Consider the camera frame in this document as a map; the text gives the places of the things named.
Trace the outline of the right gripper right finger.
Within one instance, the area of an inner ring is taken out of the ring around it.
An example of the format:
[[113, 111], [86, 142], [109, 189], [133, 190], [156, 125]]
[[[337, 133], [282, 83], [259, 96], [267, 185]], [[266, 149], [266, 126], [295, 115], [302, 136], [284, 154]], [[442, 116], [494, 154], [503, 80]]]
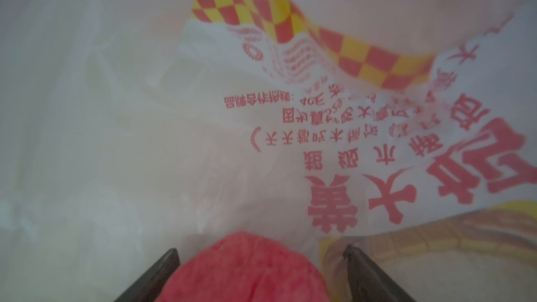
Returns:
[[343, 256], [353, 301], [415, 302], [411, 295], [358, 247], [347, 245]]

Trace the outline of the white plastic bag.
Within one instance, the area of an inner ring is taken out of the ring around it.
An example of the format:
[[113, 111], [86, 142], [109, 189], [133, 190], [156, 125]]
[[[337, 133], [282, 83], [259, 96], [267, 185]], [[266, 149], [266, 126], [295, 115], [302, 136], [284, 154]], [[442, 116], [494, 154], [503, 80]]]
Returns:
[[274, 239], [536, 300], [536, 0], [1, 0], [1, 300]]

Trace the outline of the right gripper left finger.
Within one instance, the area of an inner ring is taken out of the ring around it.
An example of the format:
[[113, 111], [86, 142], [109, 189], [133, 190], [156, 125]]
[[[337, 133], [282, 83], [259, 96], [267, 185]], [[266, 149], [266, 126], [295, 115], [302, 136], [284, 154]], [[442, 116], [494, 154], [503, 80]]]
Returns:
[[180, 266], [175, 248], [163, 254], [141, 277], [128, 287], [115, 302], [154, 302], [168, 279]]

